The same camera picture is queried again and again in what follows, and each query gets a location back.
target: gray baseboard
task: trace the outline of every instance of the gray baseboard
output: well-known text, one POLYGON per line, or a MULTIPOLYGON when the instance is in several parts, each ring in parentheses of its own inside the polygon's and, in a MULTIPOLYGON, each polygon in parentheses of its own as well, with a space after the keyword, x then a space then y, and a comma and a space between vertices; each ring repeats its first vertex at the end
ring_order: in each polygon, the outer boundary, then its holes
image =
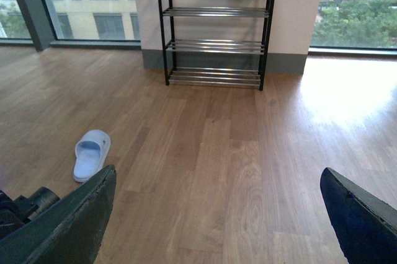
MULTIPOLYGON (((143 64, 148 69, 163 68, 161 50, 142 50, 143 64)), ((269 53, 266 73, 303 74, 307 55, 269 53)), ((172 67, 172 54, 167 55, 169 68, 172 67)), ((231 55, 223 53, 178 53, 177 64, 188 68, 228 68, 257 69, 259 57, 256 55, 231 55)))

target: hardwood floor plank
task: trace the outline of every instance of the hardwood floor plank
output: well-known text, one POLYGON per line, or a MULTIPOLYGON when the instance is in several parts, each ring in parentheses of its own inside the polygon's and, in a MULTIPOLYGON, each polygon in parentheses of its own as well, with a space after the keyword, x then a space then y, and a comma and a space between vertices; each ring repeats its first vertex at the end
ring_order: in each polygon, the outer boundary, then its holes
POLYGON ((230 142, 223 263, 268 263, 257 141, 230 142))
POLYGON ((225 228, 230 120, 205 122, 180 247, 221 252, 225 228))
POLYGON ((233 89, 230 139, 257 141, 255 90, 233 89))
POLYGON ((161 181, 152 193, 123 191, 114 209, 110 231, 111 244, 104 246, 102 257, 113 258, 116 263, 164 263, 162 258, 170 250, 177 250, 180 241, 185 206, 192 183, 192 172, 164 169, 161 181), (128 258, 112 254, 127 249, 128 258))
POLYGON ((163 104, 157 124, 151 127, 128 175, 124 189, 151 192, 158 181, 186 100, 170 99, 163 104))
POLYGON ((175 127, 164 166, 194 170, 203 135, 209 95, 206 88, 180 90, 179 97, 186 99, 184 111, 175 127))
POLYGON ((263 92, 163 75, 139 50, 0 47, 0 189, 65 196, 77 141, 108 132, 118 175, 97 264, 345 264, 325 167, 397 208, 394 60, 309 57, 263 92))

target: white wall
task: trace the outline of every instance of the white wall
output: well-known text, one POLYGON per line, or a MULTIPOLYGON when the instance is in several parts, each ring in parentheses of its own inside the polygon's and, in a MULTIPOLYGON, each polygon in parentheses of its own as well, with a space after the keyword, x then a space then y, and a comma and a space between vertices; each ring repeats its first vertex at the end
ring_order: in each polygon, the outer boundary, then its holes
MULTIPOLYGON (((175 6, 264 6, 265 0, 174 0, 175 6)), ((275 0, 269 53, 307 54, 319 0, 275 0)), ((157 0, 136 0, 142 49, 160 50, 157 0)), ((262 21, 176 18, 177 37, 251 40, 261 36, 262 21)))

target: tree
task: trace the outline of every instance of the tree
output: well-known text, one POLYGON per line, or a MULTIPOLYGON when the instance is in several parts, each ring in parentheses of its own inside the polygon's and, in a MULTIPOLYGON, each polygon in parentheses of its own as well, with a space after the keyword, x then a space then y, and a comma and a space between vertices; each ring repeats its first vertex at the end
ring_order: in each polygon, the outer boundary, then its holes
POLYGON ((396 0, 350 0, 321 10, 312 45, 397 48, 396 0))
POLYGON ((14 3, 9 6, 0 4, 0 22, 7 38, 30 38, 24 18, 14 3))

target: shoe rack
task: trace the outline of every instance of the shoe rack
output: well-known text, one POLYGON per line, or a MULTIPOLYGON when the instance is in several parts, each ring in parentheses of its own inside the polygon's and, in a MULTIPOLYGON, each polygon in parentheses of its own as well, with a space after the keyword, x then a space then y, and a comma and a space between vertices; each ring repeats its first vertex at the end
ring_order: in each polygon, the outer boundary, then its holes
POLYGON ((163 46, 164 75, 166 85, 198 84, 229 87, 255 87, 263 90, 267 52, 270 40, 270 27, 274 0, 266 0, 264 7, 176 7, 168 0, 168 7, 163 9, 163 0, 159 2, 161 41, 163 46), (164 18, 169 17, 171 39, 166 43, 164 18), (175 17, 253 17, 264 20, 262 40, 257 42, 233 40, 181 40, 176 38, 175 17), (167 53, 172 53, 172 65, 168 65, 167 53), (187 68, 177 66, 178 52, 193 53, 229 53, 231 55, 258 55, 257 70, 235 70, 218 68, 187 68))

